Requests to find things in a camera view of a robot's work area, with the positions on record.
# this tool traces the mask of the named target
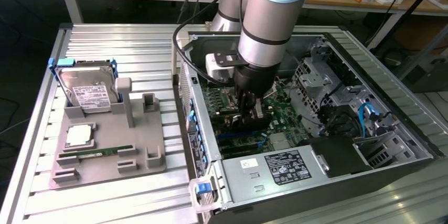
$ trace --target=blue cable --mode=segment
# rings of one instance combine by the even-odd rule
[[[259,142],[259,149],[263,148],[264,143],[267,142],[268,138],[266,138],[263,141]]]
[[[371,113],[375,113],[376,115],[380,115],[374,108],[372,103],[366,102],[362,104],[362,106],[359,107],[358,110],[358,115],[359,115],[359,123],[362,124],[362,128],[363,128],[363,137],[366,137],[366,126],[364,126],[364,108],[367,107],[367,109],[371,111]]]

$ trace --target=aluminum slotted platform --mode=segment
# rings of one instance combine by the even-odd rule
[[[171,81],[171,36],[176,25],[75,25],[62,29],[52,57],[118,60],[120,77],[135,92],[154,92],[163,111],[167,170],[156,175],[76,188],[50,190],[66,97],[47,71],[23,142],[0,223],[196,223],[191,207],[186,151],[180,139]],[[204,25],[187,28],[206,31]],[[331,33],[443,152],[448,129],[403,91],[403,84],[355,37],[338,27],[298,26],[296,31]],[[435,162],[380,191],[272,223],[443,223],[448,215],[448,162]]]

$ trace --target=hard drive label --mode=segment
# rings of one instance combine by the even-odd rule
[[[111,107],[110,96],[104,85],[74,87],[74,91],[79,105],[84,110]]]
[[[278,185],[311,178],[311,173],[298,150],[264,156],[264,159]]]

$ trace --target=gray plastic slot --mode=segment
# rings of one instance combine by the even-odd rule
[[[139,151],[135,147],[135,144],[132,144],[132,148],[119,150],[118,152],[119,152],[120,157],[130,156],[130,155],[136,155],[139,153]]]
[[[79,158],[78,158],[78,156],[60,157],[62,154],[64,154],[64,153],[58,154],[58,158],[56,158],[56,162],[60,165],[79,164]]]
[[[135,159],[123,160],[118,162],[119,173],[131,172],[138,169],[139,169],[139,166],[138,166]]]
[[[143,94],[143,111],[144,113],[158,111],[158,101],[155,101],[155,95],[154,93],[146,93]]]
[[[75,168],[56,170],[52,179],[56,183],[78,180],[78,171]]]
[[[158,153],[150,153],[147,148],[147,167],[158,167],[162,165],[162,153],[160,153],[160,145],[158,145]]]

